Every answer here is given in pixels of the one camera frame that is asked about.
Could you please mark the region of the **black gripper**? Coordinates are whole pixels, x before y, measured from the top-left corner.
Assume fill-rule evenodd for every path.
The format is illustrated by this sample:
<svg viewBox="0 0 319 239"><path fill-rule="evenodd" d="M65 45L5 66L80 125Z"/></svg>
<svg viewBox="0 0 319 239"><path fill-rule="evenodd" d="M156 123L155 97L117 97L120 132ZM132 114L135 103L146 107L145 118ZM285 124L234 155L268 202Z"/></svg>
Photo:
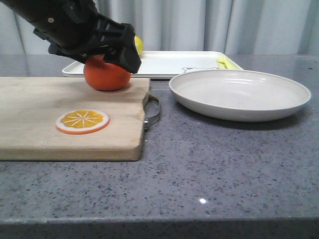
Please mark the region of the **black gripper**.
<svg viewBox="0 0 319 239"><path fill-rule="evenodd" d="M90 55L103 54L106 63L136 74L141 59L130 24L98 13L91 0L35 0L34 34L50 42L48 52L85 64Z"/></svg>

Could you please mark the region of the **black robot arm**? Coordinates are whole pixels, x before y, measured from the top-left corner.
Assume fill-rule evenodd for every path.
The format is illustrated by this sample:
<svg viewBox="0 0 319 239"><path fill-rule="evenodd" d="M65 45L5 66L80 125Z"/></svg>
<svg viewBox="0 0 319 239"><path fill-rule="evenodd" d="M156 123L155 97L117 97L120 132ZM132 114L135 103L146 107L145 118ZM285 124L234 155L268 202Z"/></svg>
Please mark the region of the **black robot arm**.
<svg viewBox="0 0 319 239"><path fill-rule="evenodd" d="M137 73L141 59L135 30L100 14L92 0L4 0L3 4L34 26L50 42L50 54L85 63L102 55L107 63Z"/></svg>

